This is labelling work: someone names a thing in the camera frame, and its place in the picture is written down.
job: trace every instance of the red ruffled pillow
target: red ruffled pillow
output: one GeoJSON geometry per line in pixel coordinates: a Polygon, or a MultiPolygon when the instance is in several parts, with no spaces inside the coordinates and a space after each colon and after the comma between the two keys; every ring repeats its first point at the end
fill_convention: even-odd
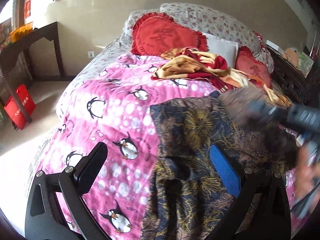
{"type": "Polygon", "coordinates": [[[147,13],[133,26],[132,49],[136,55],[160,56],[172,48],[197,47],[207,51],[207,40],[201,32],[181,26],[165,13],[147,13]]]}
{"type": "Polygon", "coordinates": [[[235,68],[249,75],[261,78],[268,88],[272,89],[272,80],[268,68],[261,61],[256,60],[246,46],[239,48],[235,68]]]}

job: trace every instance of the wall socket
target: wall socket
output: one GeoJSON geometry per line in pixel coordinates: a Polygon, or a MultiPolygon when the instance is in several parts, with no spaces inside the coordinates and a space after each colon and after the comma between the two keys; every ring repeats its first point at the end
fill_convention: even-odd
{"type": "Polygon", "coordinates": [[[88,57],[94,57],[93,51],[88,51],[88,57]]]}

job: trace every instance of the silver screw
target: silver screw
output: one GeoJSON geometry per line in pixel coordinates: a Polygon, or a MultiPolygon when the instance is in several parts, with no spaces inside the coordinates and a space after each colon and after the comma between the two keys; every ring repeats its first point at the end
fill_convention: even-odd
{"type": "Polygon", "coordinates": [[[70,173],[71,171],[73,171],[73,167],[72,166],[68,166],[65,169],[66,173],[70,173]]]}
{"type": "Polygon", "coordinates": [[[252,173],[252,169],[251,168],[244,168],[244,172],[246,173],[246,174],[251,174],[252,173]]]}
{"type": "Polygon", "coordinates": [[[275,172],[275,176],[276,176],[276,178],[281,178],[281,174],[279,173],[279,172],[275,172]]]}
{"type": "Polygon", "coordinates": [[[43,174],[43,171],[37,171],[36,176],[37,176],[37,177],[41,177],[42,174],[43,174]]]}

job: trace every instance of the carved wooden cabinet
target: carved wooden cabinet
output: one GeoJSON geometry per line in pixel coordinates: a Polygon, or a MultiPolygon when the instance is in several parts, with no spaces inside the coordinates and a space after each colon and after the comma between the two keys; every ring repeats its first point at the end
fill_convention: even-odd
{"type": "Polygon", "coordinates": [[[319,108],[320,102],[320,60],[314,62],[305,78],[299,71],[271,47],[267,46],[275,62],[272,80],[294,103],[319,108]]]}

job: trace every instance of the pink blanket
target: pink blanket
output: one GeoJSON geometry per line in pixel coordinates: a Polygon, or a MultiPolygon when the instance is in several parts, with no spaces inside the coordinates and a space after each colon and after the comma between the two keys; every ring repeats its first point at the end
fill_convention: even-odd
{"type": "MultiPolygon", "coordinates": [[[[217,90],[199,80],[152,81],[152,73],[166,62],[124,54],[97,79],[81,84],[72,92],[64,123],[38,168],[47,174],[61,172],[75,166],[98,142],[106,143],[108,158],[83,199],[112,239],[140,238],[149,177],[157,160],[158,136],[150,105],[217,90]]],[[[62,194],[58,199],[70,227],[77,231],[62,194]]]]}

